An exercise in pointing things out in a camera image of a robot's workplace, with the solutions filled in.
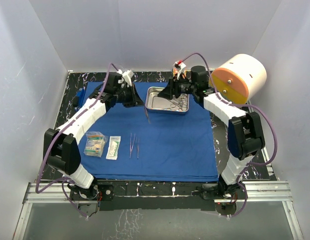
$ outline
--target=stainless steel tray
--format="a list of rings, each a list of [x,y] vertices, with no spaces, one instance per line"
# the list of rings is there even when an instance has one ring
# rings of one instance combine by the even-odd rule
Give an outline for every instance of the stainless steel tray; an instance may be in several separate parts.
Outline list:
[[[182,94],[179,98],[167,100],[157,96],[163,89],[164,87],[157,86],[148,89],[145,103],[147,110],[162,114],[186,114],[190,108],[190,96]]]

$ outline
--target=white cylindrical container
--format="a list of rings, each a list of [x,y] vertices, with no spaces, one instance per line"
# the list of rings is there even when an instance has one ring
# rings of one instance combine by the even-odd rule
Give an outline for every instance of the white cylindrical container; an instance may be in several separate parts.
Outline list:
[[[232,57],[211,76],[217,90],[234,104],[245,104],[263,87],[267,78],[263,64],[247,54]]]

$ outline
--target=cable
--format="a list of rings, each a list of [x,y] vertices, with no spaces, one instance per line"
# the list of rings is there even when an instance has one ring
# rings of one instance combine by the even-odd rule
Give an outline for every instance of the cable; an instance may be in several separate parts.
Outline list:
[[[235,196],[235,194],[233,194],[233,195],[231,196],[231,200],[230,200],[229,204],[232,204],[232,203],[233,203],[233,198],[234,198],[234,196]]]
[[[110,74],[110,69],[111,69],[111,66],[113,66],[117,71],[118,71],[118,68],[113,64],[113,63],[110,63],[108,65],[108,68],[107,68],[107,73],[106,73],[106,76],[105,76],[105,79],[104,79],[104,84],[103,84],[103,87],[102,89],[100,90],[100,93],[98,94],[96,100],[94,101],[94,103],[92,105],[89,106],[89,108],[92,108],[97,102],[98,100],[100,99],[104,89],[105,89],[105,86],[107,85],[107,81],[109,79],[109,74]],[[69,124],[67,124],[63,129],[61,129],[57,134],[56,136],[52,139],[51,143],[49,144],[48,148],[47,148],[47,151],[45,153],[45,156],[44,156],[44,159],[40,165],[40,168],[39,168],[39,172],[38,172],[38,177],[37,177],[37,180],[36,180],[36,188],[35,188],[35,191],[37,194],[40,194],[42,193],[45,189],[47,189],[49,186],[51,186],[52,184],[60,181],[60,180],[65,180],[65,177],[61,177],[59,179],[56,179],[52,182],[50,182],[49,184],[47,184],[46,186],[44,186],[43,188],[39,189],[40,187],[40,182],[41,182],[41,179],[42,179],[42,175],[43,175],[43,171],[44,171],[44,167],[46,165],[46,162],[47,162],[47,159],[49,158],[49,155],[50,155],[50,152],[56,142],[56,140],[60,137],[60,135],[66,130],[68,129],[70,126],[73,125],[73,123],[79,119],[85,112],[87,112],[88,109],[84,109],[77,117],[76,119],[72,120]]]
[[[101,205],[101,200],[102,200],[102,193],[98,192],[97,194],[99,194],[99,198],[97,198],[97,209],[95,212],[93,212],[92,214],[90,214],[88,217],[90,218],[91,216],[93,216],[94,214],[96,214],[99,210],[100,210],[100,205]]]
[[[61,183],[61,189],[63,190],[63,193],[64,193],[65,197],[66,197],[67,200],[70,202],[70,204],[71,204],[74,208],[76,208],[77,211],[78,211],[83,217],[85,217],[86,219],[88,219],[89,216],[88,216],[85,212],[81,211],[81,210],[78,208],[78,206],[76,206],[76,204],[72,201],[72,199],[70,199],[70,197],[67,195],[67,193],[66,193],[66,191],[65,191],[65,188],[64,188],[64,183],[67,182],[67,180],[70,180],[70,178],[65,177],[64,181]]]
[[[233,204],[237,202],[238,196],[237,196],[237,192],[235,193],[235,201],[233,201]]]
[[[200,56],[200,57],[202,58],[202,60],[204,61],[205,66],[206,66],[207,71],[208,71],[209,79],[210,79],[210,81],[211,81],[211,84],[212,84],[212,86],[213,86],[213,88],[214,88],[214,92],[216,93],[216,96],[218,97],[218,99],[221,100],[223,103],[229,104],[230,106],[233,106],[233,107],[239,107],[239,108],[241,108],[241,107],[251,107],[251,108],[257,110],[257,111],[264,117],[264,119],[266,120],[266,122],[267,122],[267,124],[268,124],[268,126],[269,126],[269,128],[270,128],[270,130],[271,130],[271,133],[272,133],[272,135],[273,135],[273,139],[274,139],[274,151],[273,151],[273,154],[272,154],[272,156],[270,157],[270,159],[269,159],[267,162],[264,162],[264,163],[249,162],[249,163],[246,165],[246,167],[240,172],[240,174],[239,174],[239,175],[237,176],[237,178],[236,178],[237,184],[240,186],[240,188],[241,188],[241,189],[244,191],[244,193],[245,193],[245,198],[244,198],[244,204],[243,204],[243,206],[240,208],[240,210],[238,210],[236,213],[234,213],[234,214],[232,215],[232,217],[235,217],[235,216],[237,216],[238,214],[240,214],[240,213],[244,210],[244,208],[245,208],[245,206],[246,206],[246,203],[247,203],[247,199],[248,199],[247,190],[246,190],[246,188],[240,183],[240,178],[241,178],[242,174],[245,172],[245,170],[247,169],[247,167],[248,167],[249,165],[266,166],[266,165],[270,164],[270,163],[275,159],[275,156],[276,156],[277,150],[278,150],[277,135],[276,135],[276,133],[275,133],[275,129],[274,129],[274,127],[273,127],[271,121],[269,120],[269,118],[266,116],[266,114],[265,114],[259,107],[255,106],[255,105],[251,105],[251,104],[233,104],[233,103],[230,103],[230,102],[228,102],[227,100],[225,100],[225,99],[221,96],[221,94],[218,94],[219,92],[217,91],[217,88],[216,88],[216,86],[215,86],[215,84],[214,84],[214,80],[213,80],[213,78],[212,78],[209,65],[207,64],[207,61],[205,60],[205,58],[203,57],[203,55],[201,55],[201,54],[198,53],[198,52],[194,52],[194,53],[190,54],[189,56],[185,57],[185,58],[182,60],[182,62],[186,61],[188,58],[190,58],[190,57],[193,56],[193,55],[198,55],[198,56]]]
[[[86,198],[86,199],[87,200],[93,200],[93,199],[95,199],[97,197],[98,194],[99,194],[99,192],[97,191],[95,196],[93,196],[92,198]]]
[[[211,71],[210,71],[209,65],[207,64],[207,61],[205,60],[205,58],[203,57],[202,54],[200,54],[200,53],[198,53],[198,52],[194,52],[194,53],[190,54],[189,56],[185,57],[185,58],[184,58],[183,60],[181,60],[181,61],[184,62],[185,60],[187,60],[188,58],[190,58],[190,57],[193,56],[193,55],[198,55],[198,56],[200,56],[201,59],[204,61],[205,66],[206,66],[207,71],[208,71],[209,79],[210,79],[211,84],[212,84],[212,86],[213,86],[213,88],[214,88],[214,91],[215,91],[215,93],[216,93],[216,96],[218,97],[219,100],[221,100],[223,103],[229,104],[230,106],[233,106],[233,107],[238,107],[238,108],[250,107],[250,108],[252,108],[252,109],[257,110],[257,111],[264,117],[264,119],[266,120],[266,122],[267,122],[267,124],[268,124],[268,126],[269,126],[269,128],[270,128],[270,131],[271,131],[271,133],[272,133],[272,135],[273,135],[273,139],[274,139],[274,151],[273,151],[272,156],[270,157],[270,159],[269,159],[267,162],[264,162],[264,163],[251,162],[250,165],[255,165],[255,166],[266,166],[266,165],[270,164],[270,163],[275,159],[275,156],[276,156],[276,154],[277,154],[277,150],[278,150],[278,140],[277,140],[277,135],[276,135],[276,133],[275,133],[275,129],[274,129],[274,127],[273,127],[271,121],[269,120],[269,118],[266,116],[266,114],[265,114],[259,107],[255,106],[255,105],[251,105],[251,104],[233,104],[233,103],[230,104],[230,102],[228,102],[227,100],[225,100],[225,99],[221,96],[221,94],[218,94],[217,88],[216,88],[216,86],[215,86],[215,84],[214,84],[214,80],[213,80],[212,75],[211,75]]]

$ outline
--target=white wall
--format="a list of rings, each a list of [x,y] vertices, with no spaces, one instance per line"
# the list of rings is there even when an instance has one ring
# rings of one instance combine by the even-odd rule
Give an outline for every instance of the white wall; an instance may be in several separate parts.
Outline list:
[[[253,55],[264,64],[267,82],[252,102],[275,125],[279,151],[273,167],[289,180],[301,230],[310,240],[310,0],[283,0]],[[267,142],[271,153],[269,134]]]
[[[12,239],[67,71],[28,0],[0,0],[0,240]]]
[[[170,70],[198,51],[211,68],[252,54],[281,0],[30,0],[68,70]],[[199,58],[189,66],[203,64]]]

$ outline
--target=glass panel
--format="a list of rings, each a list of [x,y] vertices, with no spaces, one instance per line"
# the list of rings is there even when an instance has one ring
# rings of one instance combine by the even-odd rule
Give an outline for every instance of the glass panel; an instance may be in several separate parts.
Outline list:
[[[92,213],[95,206],[82,206]],[[227,220],[197,209],[99,211],[88,221],[66,203],[33,204],[24,240],[291,240],[282,202],[248,202]]]

